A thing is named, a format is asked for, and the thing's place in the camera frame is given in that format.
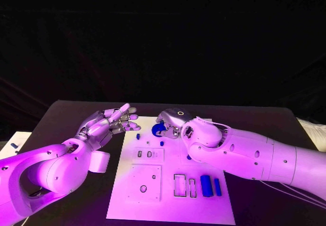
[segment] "small blue piece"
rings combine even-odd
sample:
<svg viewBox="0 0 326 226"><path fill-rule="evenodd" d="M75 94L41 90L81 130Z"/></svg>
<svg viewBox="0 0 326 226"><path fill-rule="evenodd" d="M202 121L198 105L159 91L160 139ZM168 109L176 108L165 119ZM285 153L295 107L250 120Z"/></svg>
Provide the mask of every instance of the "small blue piece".
<svg viewBox="0 0 326 226"><path fill-rule="evenodd" d="M204 197L212 197L212 183L211 183L211 177L210 175L201 176L201 183L202 183L202 196Z"/></svg>
<svg viewBox="0 0 326 226"><path fill-rule="evenodd" d="M15 149L19 147L15 143L10 143L10 145Z"/></svg>
<svg viewBox="0 0 326 226"><path fill-rule="evenodd" d="M156 135L158 131L163 131L166 130L165 128L165 122L160 121L160 123L155 124L153 128L152 128L152 133L156 137L162 137L160 135Z"/></svg>
<svg viewBox="0 0 326 226"><path fill-rule="evenodd" d="M217 195L218 196L222 196L221 186L220 186L220 180L218 179L214 179L214 184L215 184Z"/></svg>

